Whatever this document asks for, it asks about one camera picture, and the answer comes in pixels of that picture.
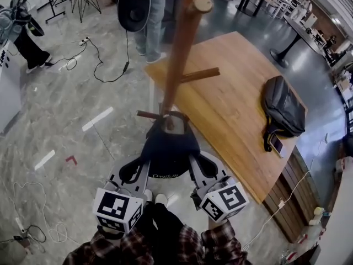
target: wooden pole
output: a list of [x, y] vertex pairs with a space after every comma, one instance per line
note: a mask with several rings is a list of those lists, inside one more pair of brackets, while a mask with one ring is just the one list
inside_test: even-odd
[[180, 11], [172, 54], [169, 59], [165, 95], [161, 114], [166, 115], [171, 110], [175, 96], [184, 74], [191, 46], [194, 42], [197, 28], [204, 13], [212, 9], [211, 0], [184, 0]]
[[203, 70], [200, 72], [194, 72], [194, 73], [189, 73], [187, 75], [183, 75], [183, 77], [180, 79], [180, 83], [197, 81], [200, 79], [202, 80], [208, 77], [219, 76], [220, 74], [221, 73], [219, 68], [209, 68], [207, 70]]

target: concrete floor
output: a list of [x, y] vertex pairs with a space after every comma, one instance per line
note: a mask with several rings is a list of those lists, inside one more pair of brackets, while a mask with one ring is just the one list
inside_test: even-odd
[[[265, 13], [250, 18], [237, 13], [236, 3], [215, 0], [215, 9], [206, 15], [200, 25], [197, 42], [230, 31], [239, 31], [270, 60], [269, 48], [286, 47], [294, 32], [282, 21], [273, 20]], [[126, 62], [125, 31], [118, 25], [114, 6], [86, 10], [83, 23], [78, 13], [71, 14], [66, 2], [67, 15], [49, 25], [44, 20], [49, 9], [39, 13], [37, 20], [46, 35], [34, 38], [54, 56], [54, 61], [70, 57], [80, 51], [78, 41], [89, 36], [100, 50], [104, 65], [97, 75], [108, 80], [120, 75]], [[168, 24], [165, 40], [170, 40], [173, 25]], [[102, 187], [114, 161], [137, 154], [145, 142], [151, 122], [136, 117], [136, 110], [148, 109], [148, 77], [143, 72], [145, 61], [135, 50], [133, 36], [129, 34], [130, 69], [117, 82], [100, 83], [93, 77], [98, 63], [97, 52], [88, 46], [77, 58], [78, 65], [67, 71], [65, 62], [52, 68], [38, 69], [22, 78], [23, 108], [0, 140], [0, 240], [18, 234], [14, 221], [19, 216], [25, 227], [35, 224], [48, 236], [41, 209], [44, 196], [39, 185], [28, 185], [16, 190], [13, 208], [13, 183], [40, 182], [47, 195], [44, 209], [51, 229], [58, 222], [65, 225], [68, 236], [78, 243], [89, 241], [96, 229], [92, 202], [98, 187]], [[287, 55], [291, 66], [284, 76], [291, 82], [307, 105], [307, 131], [298, 141], [298, 149], [306, 164], [318, 153], [320, 140], [329, 133], [329, 144], [321, 144], [320, 156], [315, 160], [312, 176], [316, 178], [318, 192], [323, 201], [331, 187], [330, 171], [335, 157], [335, 141], [344, 134], [343, 108], [327, 74], [327, 65], [304, 42], [298, 42]], [[82, 126], [109, 107], [114, 111], [85, 132]], [[210, 147], [198, 135], [202, 149]], [[36, 171], [34, 166], [51, 150], [55, 155]], [[65, 159], [74, 155], [78, 165]], [[197, 212], [190, 193], [194, 188], [188, 174], [176, 179], [150, 179], [148, 188], [169, 197], [170, 210], [183, 222], [201, 232], [207, 227], [207, 217]], [[250, 198], [250, 204], [231, 218], [238, 240], [245, 245], [257, 234], [269, 213]], [[286, 239], [273, 221], [270, 221], [249, 250], [254, 264], [275, 264], [287, 247]], [[43, 244], [45, 253], [33, 246], [34, 255], [27, 256], [23, 264], [60, 264], [77, 245], [68, 240]]]

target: white cable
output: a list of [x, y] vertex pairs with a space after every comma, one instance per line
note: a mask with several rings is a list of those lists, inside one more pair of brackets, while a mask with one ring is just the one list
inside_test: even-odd
[[302, 180], [304, 180], [304, 178], [306, 177], [306, 175], [307, 175], [308, 173], [310, 173], [311, 168], [313, 167], [314, 159], [315, 159], [317, 156], [320, 155], [321, 143], [322, 143], [322, 140], [320, 140], [320, 144], [319, 144], [319, 154], [317, 154], [316, 156], [313, 157], [313, 160], [311, 161], [311, 165], [310, 165], [309, 171], [304, 174], [304, 176], [301, 178], [301, 180], [300, 180], [300, 181], [297, 183], [297, 185], [293, 188], [293, 191], [292, 191], [291, 195], [289, 196], [289, 198], [288, 198], [286, 201], [283, 201], [282, 198], [280, 199], [280, 203], [279, 203], [279, 205], [278, 205], [279, 208], [277, 209], [277, 211], [274, 212], [273, 215], [268, 218], [268, 220], [267, 220], [267, 221], [263, 224], [263, 226], [261, 227], [261, 229], [260, 229], [260, 231], [258, 232], [258, 234], [242, 248], [242, 251], [247, 251], [247, 250], [249, 249], [250, 244], [251, 244], [254, 240], [256, 240], [256, 239], [258, 238], [258, 236], [262, 233], [262, 231], [263, 231], [265, 225], [266, 225], [266, 224], [278, 213], [278, 211], [280, 211], [280, 210], [286, 205], [286, 203], [291, 199], [291, 197], [292, 197], [294, 191], [296, 190], [296, 188], [298, 187], [298, 185], [301, 183]]
[[[13, 200], [12, 200], [12, 202], [13, 202], [13, 207], [14, 207], [15, 211], [17, 211], [17, 210], [16, 210], [16, 205], [15, 205], [15, 195], [16, 195], [16, 192], [15, 192], [15, 185], [16, 185], [16, 184], [17, 184], [20, 188], [24, 188], [27, 184], [39, 184], [39, 185], [42, 187], [43, 193], [44, 193], [44, 197], [45, 197], [45, 201], [44, 201], [44, 204], [43, 204], [43, 207], [42, 207], [42, 214], [43, 214], [43, 218], [44, 218], [44, 223], [45, 223], [46, 229], [47, 229], [47, 231], [48, 231], [48, 235], [50, 236], [50, 239], [51, 239], [54, 243], [62, 243], [62, 242], [66, 242], [67, 240], [71, 240], [71, 241], [73, 241], [74, 243], [80, 245], [77, 241], [75, 241], [75, 240], [73, 240], [73, 239], [71, 239], [71, 238], [69, 238], [69, 237], [67, 236], [67, 229], [66, 229], [66, 227], [65, 227], [65, 225], [64, 225], [63, 223], [58, 223], [58, 224], [56, 224], [55, 229], [49, 229], [49, 226], [48, 226], [48, 223], [47, 223], [47, 221], [46, 221], [45, 214], [44, 214], [44, 208], [45, 208], [45, 205], [46, 205], [47, 197], [46, 197], [46, 193], [45, 193], [45, 190], [44, 190], [44, 186], [43, 186], [41, 183], [39, 183], [39, 182], [36, 182], [36, 183], [29, 183], [29, 182], [26, 182], [23, 186], [21, 186], [18, 182], [14, 182], [14, 183], [13, 183]], [[65, 234], [62, 234], [61, 232], [58, 231], [58, 227], [59, 227], [60, 225], [63, 226], [63, 228], [64, 228], [64, 230], [65, 230]], [[57, 240], [54, 240], [54, 238], [51, 236], [51, 231], [56, 232]], [[62, 235], [62, 236], [64, 236], [65, 239], [61, 241], [61, 240], [60, 240], [60, 237], [59, 237], [59, 234]]]

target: white tape marker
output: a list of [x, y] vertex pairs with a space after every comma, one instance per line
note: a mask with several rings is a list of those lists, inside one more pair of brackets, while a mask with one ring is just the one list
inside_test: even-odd
[[51, 157], [55, 155], [55, 151], [52, 150], [50, 151], [44, 158], [34, 167], [34, 170], [39, 169], [41, 166], [43, 166]]
[[111, 112], [113, 112], [113, 108], [109, 107], [106, 111], [100, 113], [97, 117], [95, 117], [92, 121], [89, 121], [88, 123], [86, 123], [83, 127], [82, 130], [83, 131], [87, 131], [88, 129], [90, 129], [94, 124], [96, 124], [97, 122], [99, 122], [100, 120], [102, 120], [102, 118], [105, 118], [106, 116], [108, 116]]

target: extension cord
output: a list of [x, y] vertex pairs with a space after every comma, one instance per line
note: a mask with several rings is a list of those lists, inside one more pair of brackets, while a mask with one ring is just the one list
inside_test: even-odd
[[21, 220], [20, 220], [18, 217], [16, 217], [16, 218], [15, 218], [15, 221], [16, 221], [18, 227], [20, 228], [21, 233], [24, 234], [25, 230], [24, 230], [24, 227], [23, 227], [23, 225], [22, 225], [22, 223], [21, 223]]
[[85, 39], [82, 39], [82, 40], [80, 41], [80, 43], [78, 44], [79, 47], [82, 47], [83, 45], [85, 45], [85, 44], [88, 42], [88, 40], [89, 40], [88, 37], [86, 37]]
[[311, 165], [310, 165], [309, 171], [304, 174], [304, 176], [301, 178], [301, 180], [300, 180], [300, 181], [296, 184], [296, 186], [293, 188], [292, 193], [291, 193], [291, 195], [289, 196], [289, 198], [288, 198], [286, 201], [283, 201], [282, 198], [280, 199], [280, 203], [278, 204], [278, 209], [277, 209], [277, 211], [274, 212], [273, 215], [272, 215], [270, 218], [267, 219], [267, 221], [263, 224], [263, 226], [261, 227], [261, 229], [260, 229], [260, 231], [258, 232], [258, 234], [242, 248], [242, 251], [247, 251], [247, 250], [249, 249], [251, 243], [252, 243], [254, 240], [256, 240], [257, 237], [262, 233], [262, 231], [263, 231], [265, 225], [266, 225], [266, 224], [286, 205], [286, 203], [291, 199], [291, 197], [292, 197], [294, 191], [296, 190], [296, 188], [298, 187], [298, 185], [300, 184], [300, 182], [305, 179], [305, 177], [306, 177], [306, 175], [307, 175], [308, 173], [310, 173], [310, 171], [311, 171], [311, 169], [312, 169], [312, 167], [313, 167], [314, 159], [315, 159], [317, 156], [320, 155], [321, 143], [322, 143], [322, 142], [328, 143], [328, 136], [329, 136], [329, 134], [327, 133], [326, 136], [325, 136], [325, 141], [320, 140], [320, 144], [319, 144], [319, 154], [317, 154], [316, 156], [313, 157], [313, 160], [311, 161]]

